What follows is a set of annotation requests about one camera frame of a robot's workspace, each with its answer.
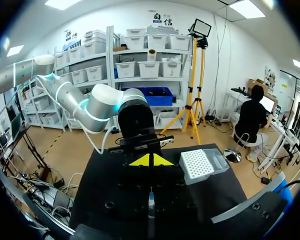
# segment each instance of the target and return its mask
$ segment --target ceiling light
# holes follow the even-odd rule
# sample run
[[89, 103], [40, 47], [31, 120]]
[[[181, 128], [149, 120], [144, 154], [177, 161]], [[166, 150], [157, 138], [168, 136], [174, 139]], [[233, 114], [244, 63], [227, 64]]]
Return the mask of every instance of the ceiling light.
[[264, 18], [265, 15], [249, 0], [238, 1], [229, 6], [246, 19]]
[[44, 5], [53, 7], [59, 10], [65, 10], [70, 6], [80, 2], [82, 0], [48, 0]]
[[296, 66], [296, 67], [298, 67], [298, 68], [300, 68], [300, 62], [299, 61], [297, 61], [297, 60], [292, 60], [293, 61], [293, 64]]
[[16, 55], [18, 53], [20, 53], [21, 49], [24, 47], [24, 45], [21, 46], [14, 46], [12, 48], [10, 48], [8, 54], [6, 55], [7, 57], [10, 57], [12, 55]]
[[274, 9], [274, 6], [275, 6], [274, 0], [262, 0], [262, 2], [271, 10]]

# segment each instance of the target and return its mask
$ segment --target person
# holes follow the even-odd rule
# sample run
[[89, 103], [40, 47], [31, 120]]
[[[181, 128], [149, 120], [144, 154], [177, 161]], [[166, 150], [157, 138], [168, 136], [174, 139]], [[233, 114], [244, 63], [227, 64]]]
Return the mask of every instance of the person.
[[[246, 159], [252, 163], [258, 160], [258, 155], [268, 141], [267, 134], [258, 133], [259, 128], [267, 129], [273, 118], [270, 114], [267, 120], [267, 111], [260, 103], [263, 97], [264, 89], [259, 85], [255, 85], [251, 91], [251, 100], [244, 102], [241, 106], [239, 122], [235, 126], [235, 133], [239, 138], [241, 138], [244, 133], [249, 134], [249, 137], [245, 134], [241, 142], [247, 141], [247, 147], [255, 147], [255, 149], [246, 156]], [[234, 136], [234, 140], [237, 142], [239, 138], [237, 139], [236, 135]]]

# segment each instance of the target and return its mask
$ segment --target white rack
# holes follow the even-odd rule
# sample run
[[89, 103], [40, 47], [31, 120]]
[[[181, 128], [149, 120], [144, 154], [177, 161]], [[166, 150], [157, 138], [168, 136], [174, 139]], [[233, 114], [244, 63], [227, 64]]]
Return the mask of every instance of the white rack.
[[[63, 131], [65, 131], [66, 126], [67, 126], [67, 121], [64, 118], [64, 114], [63, 113], [61, 114], [61, 112], [59, 111], [60, 107], [58, 105], [56, 105], [54, 102], [51, 103], [48, 107], [46, 107], [43, 110], [26, 111], [26, 109], [24, 109], [25, 100], [30, 100], [31, 103], [35, 106], [35, 100], [37, 100], [38, 98], [42, 98], [42, 97], [47, 96], [46, 92], [43, 92], [43, 93], [40, 93], [38, 95], [33, 96], [32, 83], [34, 83], [35, 81], [36, 81], [35, 79], [29, 79], [28, 83], [24, 84], [23, 88], [21, 88], [17, 93], [20, 105], [22, 106], [22, 112], [23, 112], [23, 115], [24, 115], [25, 122], [32, 125], [32, 126], [41, 127], [42, 129], [43, 128], [55, 128], [55, 129], [62, 129]], [[28, 99], [24, 99], [24, 96], [22, 95], [22, 91], [27, 86], [29, 86], [29, 90], [30, 90], [32, 96]], [[41, 122], [39, 114], [45, 114], [45, 113], [56, 113], [57, 116], [58, 116], [59, 121], [55, 124], [43, 124]], [[37, 119], [39, 120], [39, 123], [31, 122], [30, 118], [29, 118], [29, 115], [36, 115]]]
[[[93, 87], [96, 84], [107, 84], [113, 88], [116, 89], [121, 89], [121, 85], [129, 83], [129, 84], [136, 84], [138, 86], [136, 87], [142, 87], [142, 84], [145, 83], [152, 83], [153, 85], [155, 84], [160, 84], [160, 87], [164, 86], [165, 83], [171, 84], [171, 83], [176, 83], [179, 86], [179, 94], [177, 95], [177, 102], [173, 103], [172, 106], [168, 105], [163, 105], [163, 106], [150, 106], [152, 109], [158, 109], [158, 108], [166, 108], [166, 109], [171, 109], [171, 108], [178, 108], [178, 111], [181, 111], [182, 108], [185, 106], [187, 102], [187, 96], [188, 96], [188, 82], [189, 82], [189, 76], [190, 76], [190, 58], [189, 56], [192, 54], [190, 51], [184, 51], [184, 50], [174, 50], [174, 49], [158, 49], [158, 53], [162, 54], [170, 54], [170, 55], [182, 55], [182, 70], [181, 70], [181, 77], [161, 77], [159, 76], [158, 78], [140, 78], [139, 76], [135, 77], [128, 77], [128, 78], [115, 78], [115, 64], [114, 64], [114, 58], [118, 58], [118, 56], [122, 55], [133, 55], [133, 54], [141, 54], [147, 57], [147, 52], [149, 49], [144, 48], [144, 49], [127, 49], [127, 50], [122, 50], [122, 51], [113, 51], [114, 47], [120, 46], [120, 36], [114, 33], [114, 26], [108, 26], [106, 29], [106, 39], [105, 39], [105, 52], [103, 53], [98, 53], [94, 54], [88, 57], [80, 58], [76, 61], [73, 62], [68, 62], [65, 65], [62, 66], [57, 66], [57, 54], [58, 52], [54, 51], [54, 56], [56, 58], [55, 61], [55, 73], [57, 74], [57, 71], [62, 70], [64, 73], [69, 73], [70, 69], [72, 66], [76, 66], [77, 64], [81, 64], [83, 62], [88, 62], [92, 60], [97, 60], [97, 59], [102, 59], [105, 58], [105, 67], [106, 67], [106, 79], [103, 80], [98, 80], [98, 81], [87, 81], [83, 83], [78, 83], [75, 84], [76, 87], [78, 88], [83, 88], [83, 87]], [[41, 98], [46, 96], [47, 94], [41, 93], [37, 96], [32, 96], [30, 100], [34, 104], [35, 99]], [[23, 97], [19, 94], [19, 99], [21, 100], [20, 102], [22, 103], [23, 106]], [[32, 112], [24, 112], [25, 116], [29, 114], [36, 114], [37, 117], [39, 117], [39, 114], [42, 113], [57, 113], [59, 122], [56, 124], [36, 124], [36, 123], [30, 123], [29, 120], [26, 120], [33, 126], [40, 126], [42, 128], [60, 128], [65, 130], [65, 126], [68, 125], [69, 129], [72, 131], [72, 129], [81, 129], [81, 127], [74, 126], [73, 123], [73, 118], [70, 116], [68, 112], [63, 110], [62, 115], [58, 111], [59, 106], [56, 106], [55, 103], [53, 105], [47, 107], [46, 109], [42, 111], [32, 111]], [[109, 124], [107, 125], [106, 129], [109, 126], [115, 126], [119, 128], [118, 124], [118, 117], [112, 117], [109, 121]], [[178, 129], [182, 128], [183, 123], [179, 119], [173, 124], [170, 129]], [[162, 125], [160, 122], [157, 123], [154, 128], [156, 130], [161, 130], [165, 128], [165, 125]]]
[[[133, 55], [133, 54], [144, 54], [145, 58], [147, 57], [147, 53], [149, 51], [148, 48], [144, 49], [127, 49], [122, 51], [113, 51], [114, 47], [120, 46], [120, 36], [114, 33], [114, 26], [107, 27], [107, 35], [109, 35], [109, 66], [110, 69], [115, 68], [114, 64], [114, 57], [118, 55]], [[176, 82], [179, 84], [179, 96], [177, 102], [173, 103], [172, 106], [150, 106], [152, 109], [162, 108], [162, 109], [171, 109], [171, 108], [178, 108], [178, 111], [181, 111], [182, 108], [186, 105], [187, 96], [188, 96], [188, 82], [190, 76], [190, 55], [192, 54], [190, 51], [184, 50], [175, 50], [175, 49], [156, 49], [157, 53], [163, 54], [173, 54], [173, 55], [182, 55], [182, 70], [181, 70], [181, 77], [158, 77], [158, 78], [140, 78], [139, 76], [135, 77], [127, 77], [127, 78], [115, 78], [114, 71], [110, 71], [110, 79], [112, 82], [112, 87], [116, 89], [120, 89], [120, 84], [123, 83], [136, 83], [135, 87], [142, 87], [143, 83], [153, 83], [160, 84], [159, 86], [162, 87], [165, 83]], [[116, 126], [119, 128], [118, 124], [118, 117], [115, 118]], [[154, 129], [161, 130], [164, 129], [166, 126], [161, 124], [160, 122], [155, 124]], [[181, 129], [183, 127], [182, 121], [177, 119], [175, 124], [173, 124], [169, 129]]]
[[[108, 28], [109, 27], [107, 27], [106, 36], [105, 36], [105, 52], [94, 54], [94, 55], [87, 56], [87, 57], [83, 57], [83, 58], [80, 58], [76, 61], [68, 62], [66, 65], [63, 65], [63, 66], [57, 66], [57, 53], [58, 52], [55, 49], [54, 50], [54, 56], [55, 56], [54, 69], [55, 69], [55, 73], [57, 74], [57, 71], [61, 70], [61, 69], [65, 69], [65, 70], [68, 70], [66, 72], [70, 72], [70, 67], [71, 66], [81, 64], [81, 63], [87, 62], [87, 61], [92, 61], [92, 60], [105, 58], [105, 67], [106, 67], [106, 76], [107, 76], [106, 79], [102, 79], [102, 80], [98, 80], [98, 81], [86, 81], [86, 82], [74, 84], [74, 86], [76, 86], [77, 88], [83, 88], [83, 87], [93, 88], [93, 86], [96, 85], [96, 84], [107, 84], [107, 85], [112, 87], [113, 85], [112, 85], [112, 81], [110, 80], [111, 70], [110, 70], [110, 61], [109, 61], [110, 32], [108, 31]], [[71, 116], [71, 114], [69, 112], [63, 110], [63, 114], [66, 116], [66, 122], [67, 122], [67, 125], [68, 125], [70, 131], [72, 131], [73, 129], [82, 129], [80, 126], [77, 126], [77, 125], [73, 124], [74, 119], [73, 119], [73, 116]], [[108, 129], [111, 126], [117, 127], [117, 124], [115, 123], [115, 118], [114, 117], [112, 117], [109, 120], [109, 123], [107, 124], [105, 129]]]

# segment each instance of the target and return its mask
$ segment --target computer monitor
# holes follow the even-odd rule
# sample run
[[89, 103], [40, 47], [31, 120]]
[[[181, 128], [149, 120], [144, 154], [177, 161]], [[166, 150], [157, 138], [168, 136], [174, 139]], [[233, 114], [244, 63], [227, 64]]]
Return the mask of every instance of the computer monitor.
[[272, 109], [274, 108], [275, 105], [275, 102], [266, 96], [263, 96], [260, 103], [262, 104], [262, 106], [264, 106], [265, 110], [269, 113], [272, 112]]

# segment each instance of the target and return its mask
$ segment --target white storage bin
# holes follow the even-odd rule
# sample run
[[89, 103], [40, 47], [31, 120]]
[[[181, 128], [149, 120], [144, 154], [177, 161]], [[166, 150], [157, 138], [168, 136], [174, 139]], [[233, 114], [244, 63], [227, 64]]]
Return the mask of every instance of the white storage bin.
[[171, 49], [188, 51], [189, 41], [190, 41], [189, 36], [176, 35], [176, 34], [169, 35], [169, 43]]
[[91, 43], [91, 42], [94, 42], [94, 41], [98, 41], [98, 42], [101, 42], [101, 43], [105, 43], [106, 42], [105, 39], [102, 39], [102, 38], [97, 37], [97, 36], [85, 37], [83, 39], [83, 43], [84, 44]]
[[144, 36], [146, 35], [145, 28], [134, 28], [134, 29], [127, 29], [126, 35], [129, 36]]
[[49, 124], [48, 119], [46, 118], [47, 114], [41, 114], [40, 115], [40, 120], [43, 124]]
[[135, 76], [135, 61], [116, 63], [118, 78], [133, 78]]
[[157, 110], [152, 110], [152, 115], [153, 115], [153, 124], [156, 125], [157, 121], [159, 120], [158, 111]]
[[66, 74], [62, 74], [60, 77], [62, 77], [63, 80], [70, 82], [70, 83], [74, 83], [72, 80], [72, 74], [71, 73], [66, 73]]
[[49, 106], [49, 97], [43, 97], [40, 100], [35, 101], [34, 104], [38, 111], [42, 111]]
[[87, 71], [81, 69], [71, 73], [73, 84], [81, 84], [88, 81]]
[[174, 119], [174, 117], [160, 117], [160, 122], [162, 127], [166, 127], [172, 120]]
[[106, 42], [99, 40], [87, 42], [83, 45], [83, 51], [85, 57], [104, 53], [106, 51]]
[[80, 61], [80, 59], [85, 56], [84, 53], [82, 52], [83, 50], [82, 48], [83, 48], [82, 46], [78, 46], [69, 49], [69, 59], [71, 63]]
[[56, 113], [48, 113], [45, 118], [48, 120], [48, 124], [56, 124], [59, 121]]
[[159, 61], [139, 61], [140, 78], [149, 79], [159, 76]]
[[32, 92], [33, 92], [33, 96], [37, 96], [39, 94], [42, 94], [44, 91], [41, 88], [35, 86], [32, 88]]
[[181, 62], [162, 62], [162, 76], [165, 78], [179, 78], [181, 66]]
[[164, 34], [147, 34], [149, 49], [165, 49], [167, 35]]
[[35, 105], [32, 103], [32, 101], [29, 99], [29, 100], [25, 100], [23, 102], [23, 106], [24, 106], [24, 110], [26, 112], [35, 112], [36, 111], [36, 107]]
[[87, 31], [83, 36], [87, 39], [95, 39], [101, 42], [106, 42], [106, 33], [100, 30]]
[[37, 115], [31, 114], [29, 115], [30, 122], [33, 124], [41, 124], [40, 119], [38, 119]]
[[72, 128], [80, 128], [80, 124], [76, 119], [69, 119], [69, 123]]
[[69, 51], [56, 54], [56, 66], [58, 68], [66, 66], [69, 61]]
[[85, 69], [89, 82], [102, 80], [102, 65], [88, 67]]
[[161, 111], [159, 116], [162, 119], [174, 118], [177, 116], [177, 111], [174, 109], [167, 109], [167, 111]]
[[30, 99], [31, 97], [33, 97], [33, 94], [32, 94], [32, 92], [30, 91], [30, 89], [27, 90], [27, 91], [25, 91], [25, 92], [24, 92], [24, 95], [25, 95], [25, 98], [26, 98], [26, 99]]
[[129, 49], [143, 49], [145, 45], [145, 36], [126, 36], [125, 43]]

